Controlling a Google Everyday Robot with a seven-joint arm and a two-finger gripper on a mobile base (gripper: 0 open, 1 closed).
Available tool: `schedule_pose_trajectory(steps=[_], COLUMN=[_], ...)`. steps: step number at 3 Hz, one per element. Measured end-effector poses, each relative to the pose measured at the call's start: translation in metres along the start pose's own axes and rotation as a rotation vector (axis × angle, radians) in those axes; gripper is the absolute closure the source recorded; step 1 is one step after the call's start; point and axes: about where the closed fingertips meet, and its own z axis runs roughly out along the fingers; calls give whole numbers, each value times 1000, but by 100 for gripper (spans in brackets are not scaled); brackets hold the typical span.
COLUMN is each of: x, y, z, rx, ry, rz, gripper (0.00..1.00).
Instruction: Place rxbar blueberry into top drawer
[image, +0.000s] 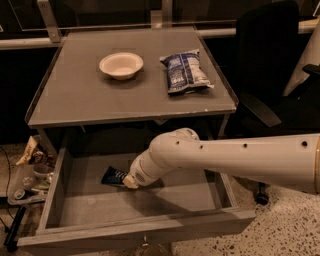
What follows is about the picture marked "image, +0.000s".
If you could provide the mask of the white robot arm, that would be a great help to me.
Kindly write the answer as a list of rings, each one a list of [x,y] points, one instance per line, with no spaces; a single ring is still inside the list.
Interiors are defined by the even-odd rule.
[[[320,193],[320,134],[203,141],[190,128],[156,136],[124,178],[132,189],[175,169],[206,169],[231,176]]]

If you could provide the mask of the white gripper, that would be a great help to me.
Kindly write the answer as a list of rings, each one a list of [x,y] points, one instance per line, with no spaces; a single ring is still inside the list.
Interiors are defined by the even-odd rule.
[[[129,173],[123,179],[123,184],[130,189],[138,189],[139,186],[154,183],[171,170],[172,167],[155,161],[151,153],[145,150],[132,162]]]

